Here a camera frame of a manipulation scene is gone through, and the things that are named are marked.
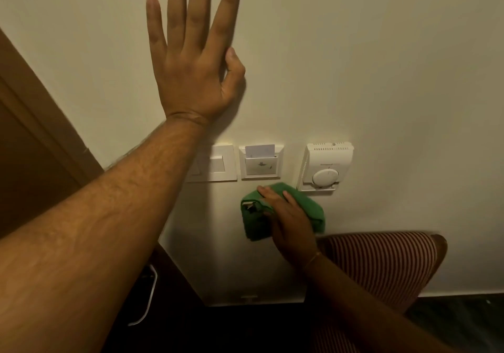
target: bracelet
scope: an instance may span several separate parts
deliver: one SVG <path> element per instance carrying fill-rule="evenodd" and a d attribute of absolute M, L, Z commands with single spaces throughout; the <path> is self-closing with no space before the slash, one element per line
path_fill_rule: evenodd
<path fill-rule="evenodd" d="M 306 265 L 303 267 L 303 269 L 301 270 L 302 272 L 305 272 L 306 271 L 306 268 L 308 268 L 308 266 L 310 264 L 312 264 L 313 260 L 315 260 L 317 258 L 317 256 L 320 256 L 322 253 L 320 251 L 317 251 L 317 253 L 315 255 L 313 255 L 313 257 L 310 259 L 309 262 L 306 263 Z"/>

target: green cloth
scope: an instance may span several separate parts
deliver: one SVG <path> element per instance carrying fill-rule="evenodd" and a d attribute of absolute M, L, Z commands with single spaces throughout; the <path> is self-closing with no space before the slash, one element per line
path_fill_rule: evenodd
<path fill-rule="evenodd" d="M 270 187 L 281 197 L 283 197 L 282 193 L 284 191 L 292 195 L 310 219 L 313 232 L 324 232 L 326 218 L 324 216 L 324 210 L 322 210 L 319 204 L 285 183 L 275 183 Z M 249 195 L 245 195 L 241 200 L 240 209 L 242 211 L 241 216 L 243 218 L 243 225 L 247 238 L 255 242 L 271 236 L 270 222 L 264 215 L 264 212 L 267 211 L 274 214 L 275 211 L 258 191 L 252 191 Z"/>

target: red and white striped fabric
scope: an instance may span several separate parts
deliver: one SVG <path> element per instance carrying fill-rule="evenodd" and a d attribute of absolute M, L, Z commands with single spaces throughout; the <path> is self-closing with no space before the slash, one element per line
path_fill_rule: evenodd
<path fill-rule="evenodd" d="M 321 251 L 356 283 L 398 312 L 413 304 L 438 266 L 438 249 L 422 232 L 363 233 L 326 236 Z M 308 288 L 312 309 L 311 350 L 359 353 L 329 316 L 323 300 Z"/>

